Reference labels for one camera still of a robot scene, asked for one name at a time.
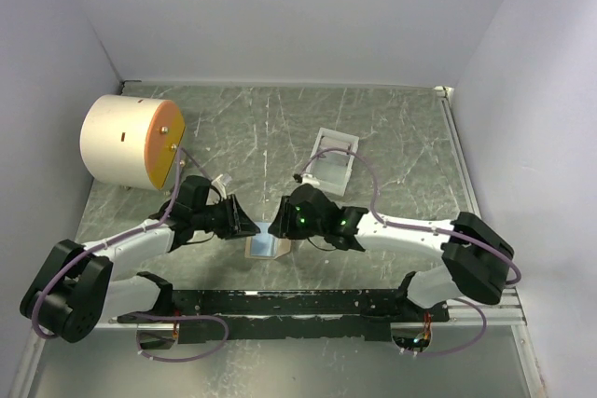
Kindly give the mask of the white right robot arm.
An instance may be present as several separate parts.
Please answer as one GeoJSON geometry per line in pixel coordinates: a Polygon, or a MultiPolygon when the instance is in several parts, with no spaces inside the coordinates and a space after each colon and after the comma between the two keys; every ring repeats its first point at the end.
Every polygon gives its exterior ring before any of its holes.
{"type": "Polygon", "coordinates": [[[410,273],[396,298],[397,314],[416,321],[440,302],[467,297],[497,305],[514,269],[513,248],[473,213],[421,221],[339,206],[312,185],[283,196],[268,232],[279,239],[321,237],[342,251],[397,250],[428,255],[437,266],[410,273]]]}

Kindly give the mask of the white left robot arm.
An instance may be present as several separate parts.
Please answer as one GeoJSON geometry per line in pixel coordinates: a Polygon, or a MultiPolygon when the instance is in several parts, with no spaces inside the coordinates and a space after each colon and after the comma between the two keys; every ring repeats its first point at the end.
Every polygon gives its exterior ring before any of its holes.
{"type": "Polygon", "coordinates": [[[147,271],[120,276],[188,244],[198,231],[221,240],[259,234],[235,196],[210,203],[213,191],[210,180],[190,175],[140,225],[104,240],[56,243],[21,300],[21,315],[39,336],[70,343],[86,337],[101,320],[137,312],[154,323],[173,317],[171,283],[147,271]]]}

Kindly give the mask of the beige leather card holder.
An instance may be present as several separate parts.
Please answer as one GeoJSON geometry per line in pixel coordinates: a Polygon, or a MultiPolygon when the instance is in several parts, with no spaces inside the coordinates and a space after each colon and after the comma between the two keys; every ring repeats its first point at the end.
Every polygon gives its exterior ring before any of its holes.
{"type": "Polygon", "coordinates": [[[292,241],[278,239],[268,232],[270,223],[257,222],[259,233],[246,239],[244,256],[249,259],[274,260],[292,249],[292,241]]]}

